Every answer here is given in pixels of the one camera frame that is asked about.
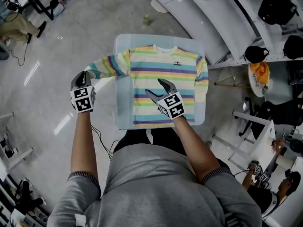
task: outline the light blue tray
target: light blue tray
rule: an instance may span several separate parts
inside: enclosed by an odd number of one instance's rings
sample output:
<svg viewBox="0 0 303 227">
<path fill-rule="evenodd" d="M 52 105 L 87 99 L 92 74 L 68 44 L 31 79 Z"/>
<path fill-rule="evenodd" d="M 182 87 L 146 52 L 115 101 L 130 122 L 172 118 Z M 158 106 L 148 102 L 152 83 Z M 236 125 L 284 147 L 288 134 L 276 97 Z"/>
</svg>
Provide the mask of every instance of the light blue tray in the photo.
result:
<svg viewBox="0 0 303 227">
<path fill-rule="evenodd" d="M 156 44 L 170 49 L 178 46 L 183 50 L 205 56 L 201 43 L 196 40 L 164 35 L 131 35 L 121 34 L 115 40 L 114 54 L 145 45 Z M 133 126 L 134 89 L 130 77 L 116 78 L 116 123 L 122 130 L 146 129 Z M 191 125 L 203 124 L 205 120 L 205 103 L 195 103 L 195 122 Z"/>
</svg>

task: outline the orange cloth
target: orange cloth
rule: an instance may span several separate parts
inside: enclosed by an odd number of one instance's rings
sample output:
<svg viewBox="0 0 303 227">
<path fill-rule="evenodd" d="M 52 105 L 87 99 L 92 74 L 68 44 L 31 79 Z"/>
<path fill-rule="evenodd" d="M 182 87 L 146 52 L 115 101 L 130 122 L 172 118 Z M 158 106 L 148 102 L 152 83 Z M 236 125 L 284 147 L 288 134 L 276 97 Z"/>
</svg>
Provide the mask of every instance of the orange cloth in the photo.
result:
<svg viewBox="0 0 303 227">
<path fill-rule="evenodd" d="M 258 82 L 268 85 L 269 81 L 269 66 L 266 62 L 262 61 L 260 63 L 250 64 L 250 69 L 256 74 Z"/>
</svg>

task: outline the small bottle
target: small bottle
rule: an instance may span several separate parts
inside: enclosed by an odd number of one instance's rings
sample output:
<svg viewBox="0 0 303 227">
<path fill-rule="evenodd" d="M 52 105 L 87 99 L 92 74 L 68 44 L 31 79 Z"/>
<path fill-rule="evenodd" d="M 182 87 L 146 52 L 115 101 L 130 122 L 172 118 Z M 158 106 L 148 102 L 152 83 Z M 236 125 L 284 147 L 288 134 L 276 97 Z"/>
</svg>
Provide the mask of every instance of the small bottle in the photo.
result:
<svg viewBox="0 0 303 227">
<path fill-rule="evenodd" d="M 58 0 L 58 3 L 60 3 L 61 5 L 65 5 L 65 2 L 63 0 Z"/>
</svg>

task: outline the striped t-shirt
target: striped t-shirt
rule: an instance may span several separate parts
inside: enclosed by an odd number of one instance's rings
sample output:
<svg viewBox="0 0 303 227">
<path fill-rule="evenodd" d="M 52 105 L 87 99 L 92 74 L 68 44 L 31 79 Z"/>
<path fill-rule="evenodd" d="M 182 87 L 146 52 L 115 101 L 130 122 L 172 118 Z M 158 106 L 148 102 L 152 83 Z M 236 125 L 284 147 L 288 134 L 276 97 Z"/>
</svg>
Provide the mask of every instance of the striped t-shirt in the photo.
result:
<svg viewBox="0 0 303 227">
<path fill-rule="evenodd" d="M 163 49 L 155 45 L 138 47 L 104 57 L 85 69 L 92 79 L 129 75 L 134 87 L 133 125 L 170 127 L 173 123 L 161 114 L 145 89 L 167 94 L 157 79 L 174 83 L 185 106 L 187 121 L 194 122 L 194 103 L 204 102 L 208 89 L 208 71 L 204 58 L 178 47 Z"/>
</svg>

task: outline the office chair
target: office chair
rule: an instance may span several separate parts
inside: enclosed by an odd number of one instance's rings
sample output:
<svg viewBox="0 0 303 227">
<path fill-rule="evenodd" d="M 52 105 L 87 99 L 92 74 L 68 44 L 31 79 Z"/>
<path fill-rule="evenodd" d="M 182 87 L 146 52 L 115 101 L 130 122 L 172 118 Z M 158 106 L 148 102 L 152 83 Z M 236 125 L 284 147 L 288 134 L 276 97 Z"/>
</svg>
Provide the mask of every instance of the office chair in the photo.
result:
<svg viewBox="0 0 303 227">
<path fill-rule="evenodd" d="M 260 108 L 255 107 L 252 110 L 252 103 L 249 97 L 245 98 L 250 105 L 250 114 L 266 120 L 273 120 L 274 124 L 288 124 L 292 126 L 299 126 L 303 123 L 303 110 L 299 107 L 303 105 L 303 99 L 294 99 L 283 104 L 274 105 L 267 101 L 262 104 Z M 239 135 L 245 134 L 250 124 L 252 124 L 252 134 L 257 139 L 262 132 L 264 125 L 249 121 L 243 132 Z"/>
</svg>

